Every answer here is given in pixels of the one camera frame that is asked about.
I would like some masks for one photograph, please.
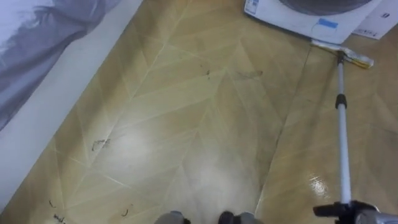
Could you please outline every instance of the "flat mop pad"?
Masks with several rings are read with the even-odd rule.
[[[370,68],[373,66],[374,60],[368,58],[367,56],[357,54],[353,52],[352,50],[342,47],[340,45],[336,44],[330,44],[326,42],[322,42],[319,40],[312,40],[311,44],[317,47],[320,47],[322,49],[325,49],[329,52],[332,52],[334,54],[337,54],[338,51],[344,52],[345,56],[344,59],[347,60],[348,62],[351,62],[361,68]]]

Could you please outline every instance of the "gray bedsheet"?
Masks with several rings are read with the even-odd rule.
[[[65,47],[94,29],[119,1],[1,1],[0,130],[30,97]]]

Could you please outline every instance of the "laminate floor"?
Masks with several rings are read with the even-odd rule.
[[[242,3],[145,0],[0,222],[331,223],[312,207],[340,198],[336,58]],[[398,28],[345,46],[376,60],[345,65],[353,195],[398,212]]]

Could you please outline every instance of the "label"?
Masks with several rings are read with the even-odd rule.
[[[338,23],[337,23],[337,22],[332,22],[332,21],[329,21],[329,20],[323,19],[323,18],[320,18],[320,19],[318,20],[318,24],[319,24],[319,25],[326,26],[326,27],[329,27],[329,28],[333,28],[333,29],[336,29],[337,26],[338,26]]]
[[[258,4],[259,0],[246,0],[246,6],[244,7],[244,10],[254,15],[257,11]]]

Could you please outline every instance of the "white bed frame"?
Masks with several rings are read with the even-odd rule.
[[[0,132],[0,213],[119,39],[142,0],[121,0],[86,37],[71,43]]]

